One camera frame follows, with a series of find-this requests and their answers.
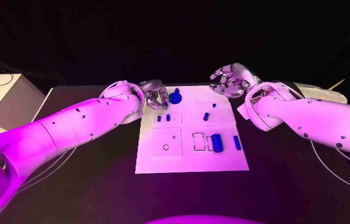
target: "black curtain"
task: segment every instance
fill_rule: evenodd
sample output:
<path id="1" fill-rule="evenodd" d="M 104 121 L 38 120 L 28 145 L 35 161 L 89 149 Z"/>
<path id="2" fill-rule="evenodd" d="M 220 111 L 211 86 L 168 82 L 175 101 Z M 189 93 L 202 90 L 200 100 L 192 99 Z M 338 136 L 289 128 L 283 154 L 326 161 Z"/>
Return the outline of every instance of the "black curtain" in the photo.
<path id="1" fill-rule="evenodd" d="M 350 0 L 2 0 L 0 69 L 45 90 L 207 82 L 240 62 L 261 80 L 328 87 L 345 78 L 348 7 Z"/>

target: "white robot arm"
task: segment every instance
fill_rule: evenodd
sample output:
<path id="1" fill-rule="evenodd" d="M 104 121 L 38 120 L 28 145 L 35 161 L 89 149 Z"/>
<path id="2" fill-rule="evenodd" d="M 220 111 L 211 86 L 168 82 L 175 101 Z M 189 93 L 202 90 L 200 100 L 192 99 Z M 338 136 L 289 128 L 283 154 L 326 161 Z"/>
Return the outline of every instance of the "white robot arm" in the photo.
<path id="1" fill-rule="evenodd" d="M 223 66 L 210 79 L 217 76 L 214 92 L 228 98 L 247 93 L 237 111 L 259 129 L 269 131 L 285 122 L 302 138 L 350 152 L 350 105 L 303 99 L 285 84 L 261 82 L 238 63 Z"/>
<path id="2" fill-rule="evenodd" d="M 166 91 L 161 81 L 151 80 L 138 85 L 117 81 L 103 90 L 99 98 L 81 101 L 0 134 L 0 160 L 4 164 L 0 169 L 0 211 L 37 167 L 119 124 L 136 120 L 142 116 L 143 102 L 152 109 L 166 107 Z"/>

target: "cable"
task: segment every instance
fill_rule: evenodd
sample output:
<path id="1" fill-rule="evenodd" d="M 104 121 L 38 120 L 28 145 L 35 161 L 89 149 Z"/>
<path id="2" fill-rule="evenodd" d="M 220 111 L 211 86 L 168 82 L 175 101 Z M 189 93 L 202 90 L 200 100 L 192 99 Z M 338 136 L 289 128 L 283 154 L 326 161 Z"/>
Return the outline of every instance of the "cable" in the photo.
<path id="1" fill-rule="evenodd" d="M 326 165 L 323 164 L 323 162 L 322 162 L 322 160 L 321 160 L 321 158 L 319 158 L 319 156 L 318 156 L 318 154 L 316 154 L 316 151 L 315 151 L 315 146 L 313 146 L 313 142 L 312 141 L 309 141 L 310 142 L 310 146 L 312 146 L 312 149 L 313 149 L 313 152 L 315 152 L 315 156 L 316 156 L 316 158 L 318 158 L 318 160 L 319 160 L 319 162 L 321 162 L 321 164 L 323 165 L 323 167 L 326 168 L 326 170 L 329 171 L 329 173 L 346 184 L 346 185 L 350 185 L 350 183 L 329 170 L 329 168 L 326 167 Z"/>
<path id="2" fill-rule="evenodd" d="M 58 162 L 58 160 L 63 158 L 66 152 L 60 155 L 60 157 L 57 158 L 57 160 L 54 161 L 54 163 L 47 167 L 47 169 L 37 175 L 34 176 L 28 181 L 25 181 L 22 184 L 21 184 L 21 187 L 24 187 L 35 178 L 38 178 L 47 171 L 48 169 L 54 166 L 54 164 Z"/>
<path id="3" fill-rule="evenodd" d="M 350 157 L 346 157 L 342 153 L 339 149 L 335 149 L 338 151 L 338 153 L 342 155 L 342 157 L 350 161 Z"/>
<path id="4" fill-rule="evenodd" d="M 27 187 L 24 187 L 22 189 L 20 189 L 18 191 L 17 191 L 17 193 L 15 194 L 18 194 L 22 190 L 25 190 L 28 187 L 31 187 L 34 184 L 37 184 L 41 180 L 44 180 L 54 172 L 56 172 L 56 170 L 61 167 L 61 165 L 64 164 L 64 162 L 67 161 L 67 159 L 68 159 L 68 157 L 70 157 L 70 155 L 73 154 L 73 152 L 74 152 L 74 149 L 71 150 L 71 152 L 70 152 L 70 154 L 68 154 L 68 156 L 67 156 L 67 158 L 64 159 L 64 161 L 61 162 L 61 164 L 56 167 L 56 169 L 48 173 L 48 175 L 47 176 L 44 176 L 41 179 L 38 179 L 34 183 L 31 183 Z"/>
<path id="5" fill-rule="evenodd" d="M 12 81 L 12 74 L 11 73 L 8 73 L 7 71 L 2 71 L 5 74 L 8 74 L 9 76 L 11 76 L 11 80 L 5 83 L 5 84 L 0 84 L 0 86 L 4 86 L 4 85 L 7 85 L 11 81 Z"/>

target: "dark tabletop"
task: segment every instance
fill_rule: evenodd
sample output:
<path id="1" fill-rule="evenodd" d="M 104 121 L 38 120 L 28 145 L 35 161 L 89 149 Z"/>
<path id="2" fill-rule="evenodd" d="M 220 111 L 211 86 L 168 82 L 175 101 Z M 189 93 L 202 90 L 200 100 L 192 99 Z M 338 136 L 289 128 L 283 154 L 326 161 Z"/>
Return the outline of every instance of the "dark tabletop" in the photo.
<path id="1" fill-rule="evenodd" d="M 104 86 L 58 86 L 37 118 L 96 98 Z M 234 216 L 264 223 L 350 223 L 350 186 L 321 165 L 285 124 L 260 131 L 230 99 L 249 171 L 135 174 L 138 119 L 77 147 L 61 168 L 11 200 L 0 223 L 143 223 L 174 215 Z M 315 144 L 350 181 L 336 151 Z"/>

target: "robotic hand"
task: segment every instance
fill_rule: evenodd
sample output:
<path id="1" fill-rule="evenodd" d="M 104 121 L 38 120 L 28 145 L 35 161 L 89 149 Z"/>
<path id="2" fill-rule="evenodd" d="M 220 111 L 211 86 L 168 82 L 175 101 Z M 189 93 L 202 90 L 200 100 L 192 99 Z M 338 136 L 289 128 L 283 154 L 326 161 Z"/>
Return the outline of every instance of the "robotic hand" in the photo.
<path id="1" fill-rule="evenodd" d="M 168 97 L 161 81 L 138 85 L 117 81 L 99 98 L 81 101 L 0 134 L 0 211 L 37 167 L 119 124 L 136 120 L 142 116 L 143 102 L 152 109 L 165 108 Z"/>
<path id="2" fill-rule="evenodd" d="M 283 83 L 261 82 L 238 63 L 223 66 L 210 79 L 217 76 L 218 86 L 210 88 L 228 98 L 246 92 L 237 111 L 260 130 L 285 122 L 302 138 L 350 152 L 350 105 L 303 99 Z"/>

